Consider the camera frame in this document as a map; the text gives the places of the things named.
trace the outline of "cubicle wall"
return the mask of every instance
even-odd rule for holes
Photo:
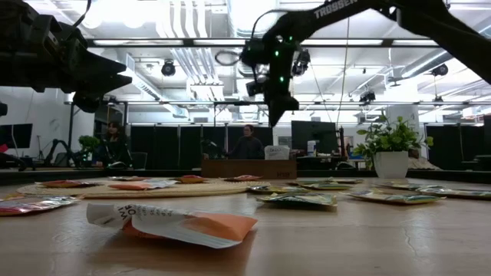
[[[463,161],[471,161],[485,152],[482,126],[426,126],[426,132],[434,142],[428,160],[441,169],[465,169]]]
[[[255,127],[264,146],[273,144],[272,129]],[[132,126],[131,151],[147,153],[146,169],[192,169],[201,166],[201,140],[232,150],[242,126]]]

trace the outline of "ceiling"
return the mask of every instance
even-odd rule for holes
[[[243,25],[252,26],[256,17],[255,14],[262,13],[261,8],[257,7],[267,1],[270,1],[272,5],[278,4],[278,8],[287,9],[314,8],[323,2],[320,0],[248,0],[248,4],[244,5],[243,3],[238,4],[240,1],[245,2],[244,0],[203,1],[205,1],[206,11],[205,23],[202,27],[211,38],[231,38],[235,36],[236,33],[230,27],[230,18],[240,21]],[[80,17],[86,5],[85,0],[29,0],[26,2],[38,12],[55,15],[59,21],[69,24]],[[154,0],[94,0],[93,2],[91,17],[98,16],[99,19],[102,18],[103,20],[96,28],[81,26],[81,30],[87,38],[159,38],[159,33],[156,31],[156,21],[163,18],[168,18],[172,21],[176,16],[174,12],[175,1],[171,1],[171,9],[167,14],[161,12],[160,6]],[[110,3],[109,8],[98,8],[98,5],[102,7],[104,2]],[[183,28],[186,25],[185,4],[187,2],[189,3],[189,1],[182,1],[183,5],[180,12]],[[199,2],[199,0],[191,1],[193,4],[195,32],[199,30],[197,25],[199,20],[197,17],[197,5]],[[229,16],[227,3],[242,5],[240,8],[242,10],[247,9],[247,11],[241,10],[238,14]],[[470,27],[482,24],[483,21],[489,21],[491,25],[491,0],[459,0],[449,1],[449,3],[452,7],[450,9],[451,14]],[[141,27],[128,28],[128,23],[125,22],[128,18],[141,20]],[[183,34],[189,36],[187,31],[184,31]],[[349,19],[349,29],[348,20],[343,20],[316,31],[312,37],[340,39],[346,37],[372,39],[418,38],[415,34],[405,31],[398,27],[396,23],[373,10],[364,11],[351,17]],[[211,48],[212,55],[214,56],[219,50],[223,49]],[[390,77],[395,74],[395,71],[392,71],[391,68],[406,67],[435,51],[438,50],[430,48],[349,48],[346,50],[342,46],[339,48],[310,48],[311,64],[309,69],[303,76],[294,78],[292,90],[299,100],[306,101],[320,100],[320,93],[325,95],[325,100],[340,100],[341,95],[343,95],[343,100],[350,100],[351,96],[355,101],[358,101],[359,93],[365,89],[375,90],[376,94],[380,95],[378,97],[383,97],[385,92],[390,90],[391,83],[386,81],[386,78],[381,75],[382,73]],[[117,52],[118,55],[130,54],[136,61],[135,71],[141,74],[154,87],[158,88],[166,99],[192,99],[189,93],[186,92],[189,78],[177,61],[174,62],[176,73],[172,77],[164,77],[160,72],[164,60],[175,58],[169,48],[118,48]],[[203,64],[200,62],[199,57],[196,56],[196,53],[194,53],[193,57],[202,68]],[[408,87],[417,87],[414,88],[416,89],[414,92],[416,93],[415,97],[418,97],[419,100],[432,100],[435,92],[441,94],[446,91],[455,91],[479,80],[478,76],[455,59],[446,62],[446,65],[450,71],[447,76],[434,78],[430,75],[421,74],[405,80],[402,84],[410,83]],[[231,97],[232,95],[240,97],[245,94],[245,83],[251,81],[251,79],[244,78],[238,74],[234,67],[223,67],[217,63],[213,66],[217,72],[218,79],[223,85],[222,93],[224,97]],[[345,75],[343,75],[344,68],[347,68]],[[376,81],[370,82],[369,87],[362,87],[357,90],[362,84],[374,77],[376,77]],[[475,89],[466,90],[461,94],[455,93],[451,95],[451,99],[465,100],[489,92],[491,92],[489,85],[483,84]],[[139,91],[132,87],[126,87],[123,90],[114,92],[114,94],[122,98],[135,97],[134,100],[139,100],[135,96],[139,94]],[[148,107],[150,112],[155,109],[155,107]],[[144,110],[144,107],[138,107],[138,110]]]

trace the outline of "potted plant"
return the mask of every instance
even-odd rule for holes
[[[433,137],[419,138],[419,133],[409,127],[408,121],[398,117],[390,123],[382,115],[384,123],[372,123],[367,130],[359,130],[358,134],[365,135],[365,143],[358,144],[354,155],[362,155],[367,160],[367,166],[375,166],[380,178],[404,178],[408,167],[407,151],[420,149],[421,145],[433,145]]]
[[[87,161],[88,155],[93,153],[99,146],[99,139],[93,136],[83,135],[78,138],[78,142],[82,147],[79,152],[82,156],[82,161]]]

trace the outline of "wooden table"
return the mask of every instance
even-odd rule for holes
[[[442,184],[421,179],[411,182]],[[364,186],[369,185],[360,184],[356,189]],[[0,194],[14,190],[14,186],[2,187]],[[241,245],[214,250],[133,238],[112,228],[89,225],[85,218],[88,202],[254,212],[259,222]],[[489,275],[491,202],[447,199],[406,207],[339,195],[337,212],[260,205],[255,196],[245,193],[86,200],[52,212],[0,218],[0,274]]]

